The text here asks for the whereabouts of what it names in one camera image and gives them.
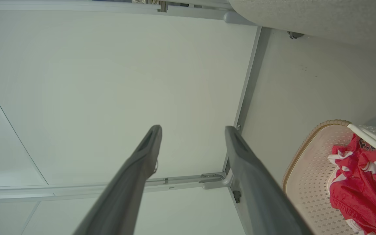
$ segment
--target clothes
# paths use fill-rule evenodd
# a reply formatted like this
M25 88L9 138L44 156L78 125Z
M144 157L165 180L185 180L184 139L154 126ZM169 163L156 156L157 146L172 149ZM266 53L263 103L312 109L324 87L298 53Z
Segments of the clothes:
M328 185L332 207L354 232L376 234L376 149L354 134L348 146L333 146L328 159L338 165Z

